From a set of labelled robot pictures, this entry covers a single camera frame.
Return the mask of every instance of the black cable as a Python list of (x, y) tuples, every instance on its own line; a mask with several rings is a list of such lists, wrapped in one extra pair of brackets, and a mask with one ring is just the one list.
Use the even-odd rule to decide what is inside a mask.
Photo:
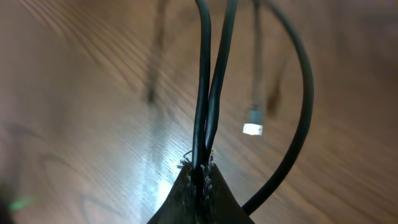
[(195, 185), (202, 179), (200, 165), (203, 164), (203, 154), (205, 152), (205, 124), (208, 107), (208, 92), (210, 85), (210, 50), (211, 50), (211, 21), (208, 6), (205, 0), (195, 0), (201, 24), (200, 40), (200, 69), (199, 69), (199, 89), (195, 122), (193, 125), (192, 142), (192, 166)]
[(260, 83), (262, 74), (262, 30), (260, 20), (260, 0), (253, 0), (254, 6), (254, 63), (253, 63), (253, 82), (252, 82), (252, 107), (260, 107)]
[(268, 6), (274, 15), (281, 21), (282, 25), (285, 27), (287, 33), (292, 39), (294, 47), (297, 51), (303, 77), (303, 102), (297, 130), (285, 157), (267, 183), (262, 186), (261, 189), (242, 206), (242, 209), (248, 215), (252, 214), (258, 207), (260, 207), (262, 203), (267, 200), (267, 198), (276, 190), (276, 188), (278, 188), (280, 183), (285, 179), (286, 175), (292, 168), (310, 128), (313, 106), (312, 71), (310, 62), (303, 47), (303, 43), (301, 42), (300, 37), (293, 28), (292, 24), (287, 20), (277, 6), (266, 0), (262, 0), (262, 3)]
[(229, 48), (231, 47), (232, 31), (235, 21), (238, 0), (229, 0), (224, 17), (223, 31), (221, 33), (220, 47), (213, 80), (209, 94), (208, 114), (206, 122), (206, 154), (204, 160), (207, 163), (211, 154), (211, 147), (217, 132), (218, 117), (220, 115), (220, 96), (223, 87), (226, 64), (228, 62)]

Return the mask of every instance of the black object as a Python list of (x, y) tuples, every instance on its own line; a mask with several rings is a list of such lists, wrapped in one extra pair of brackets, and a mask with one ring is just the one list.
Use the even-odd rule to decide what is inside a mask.
[(209, 163), (218, 125), (220, 95), (233, 31), (237, 0), (229, 0), (224, 18), (215, 74), (210, 79), (210, 15), (205, 0), (195, 0), (201, 18), (200, 81), (193, 132), (192, 163), (183, 166), (165, 203), (149, 223), (252, 223), (252, 214), (278, 188), (292, 168), (310, 127), (313, 107), (313, 78), (310, 62), (299, 35), (280, 9), (268, 0), (253, 0), (267, 6), (281, 21), (297, 51), (302, 69), (303, 101), (296, 133), (279, 167), (266, 184), (242, 207), (236, 203), (220, 171)]

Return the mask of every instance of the cable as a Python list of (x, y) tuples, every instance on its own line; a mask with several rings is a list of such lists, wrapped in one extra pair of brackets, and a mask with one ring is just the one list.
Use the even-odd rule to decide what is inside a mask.
[(262, 77), (262, 30), (260, 18), (260, 0), (253, 0), (254, 6), (254, 63), (253, 63), (253, 88), (252, 88), (252, 107), (260, 107), (260, 83)]
[(234, 27), (237, 6), (237, 0), (228, 1), (225, 11), (223, 31), (221, 33), (220, 47), (218, 49), (216, 67), (214, 70), (213, 80), (211, 81), (206, 122), (206, 154), (204, 155), (206, 163), (209, 160), (211, 147), (217, 132), (218, 117), (220, 115), (221, 89), (223, 87), (226, 64), (228, 62), (229, 48), (231, 47), (232, 31)]
[(296, 161), (296, 158), (300, 153), (310, 128), (314, 94), (310, 62), (308, 60), (307, 54), (305, 53), (303, 43), (301, 42), (298, 33), (276, 5), (266, 0), (262, 0), (262, 3), (268, 6), (274, 15), (281, 21), (282, 25), (285, 27), (287, 33), (292, 39), (302, 70), (303, 101), (297, 130), (285, 157), (267, 183), (262, 186), (261, 189), (242, 206), (242, 209), (248, 215), (252, 214), (258, 207), (260, 207), (260, 205), (267, 200), (267, 198), (276, 190), (276, 188), (278, 188)]
[(195, 2), (200, 14), (201, 40), (199, 89), (193, 125), (192, 166), (194, 170), (194, 183), (198, 186), (202, 178), (201, 174), (199, 174), (199, 170), (201, 169), (200, 165), (203, 164), (203, 154), (205, 152), (205, 124), (210, 84), (211, 21), (206, 1), (195, 0)]

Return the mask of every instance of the plug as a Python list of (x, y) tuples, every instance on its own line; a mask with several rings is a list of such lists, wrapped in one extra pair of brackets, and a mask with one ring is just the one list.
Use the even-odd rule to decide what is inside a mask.
[(262, 135), (262, 113), (260, 107), (253, 106), (248, 111), (248, 121), (243, 125), (243, 133), (249, 135)]

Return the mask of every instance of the black wire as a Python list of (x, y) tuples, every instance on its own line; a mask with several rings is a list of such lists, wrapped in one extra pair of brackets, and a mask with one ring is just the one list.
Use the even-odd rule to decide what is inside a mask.
[(188, 162), (191, 162), (191, 161), (188, 159), (187, 155), (190, 154), (191, 152), (192, 152), (192, 150), (189, 151), (189, 152), (186, 152), (186, 153), (182, 156), (182, 157), (183, 157), (185, 160), (187, 160)]
[(208, 6), (205, 0), (195, 0), (201, 23), (200, 40), (200, 69), (199, 69), (199, 89), (195, 122), (193, 125), (192, 142), (192, 166), (194, 170), (194, 183), (198, 185), (200, 165), (203, 164), (203, 154), (205, 153), (205, 124), (208, 107), (208, 92), (210, 84), (210, 47), (211, 47), (211, 21)]
[(261, 189), (242, 206), (242, 209), (248, 215), (252, 214), (258, 207), (260, 207), (262, 203), (267, 200), (267, 198), (276, 190), (276, 188), (278, 188), (280, 183), (285, 179), (286, 175), (292, 168), (310, 128), (313, 106), (312, 71), (310, 62), (303, 47), (303, 43), (301, 42), (300, 37), (293, 28), (292, 24), (287, 20), (277, 6), (266, 0), (262, 0), (262, 3), (268, 6), (274, 15), (281, 21), (282, 25), (285, 27), (287, 33), (292, 39), (294, 47), (297, 51), (303, 77), (303, 102), (297, 130), (285, 157), (267, 183), (262, 186)]
[(204, 155), (207, 163), (211, 154), (211, 147), (217, 132), (218, 117), (220, 115), (220, 96), (223, 87), (224, 74), (228, 61), (229, 48), (231, 47), (232, 31), (235, 21), (237, 0), (229, 0), (224, 17), (223, 31), (221, 33), (220, 47), (216, 67), (214, 70), (213, 80), (211, 82), (209, 105), (206, 123), (206, 154)]
[(260, 83), (262, 74), (262, 30), (260, 20), (260, 0), (253, 0), (254, 6), (254, 63), (253, 63), (253, 82), (252, 82), (252, 108), (260, 106)]

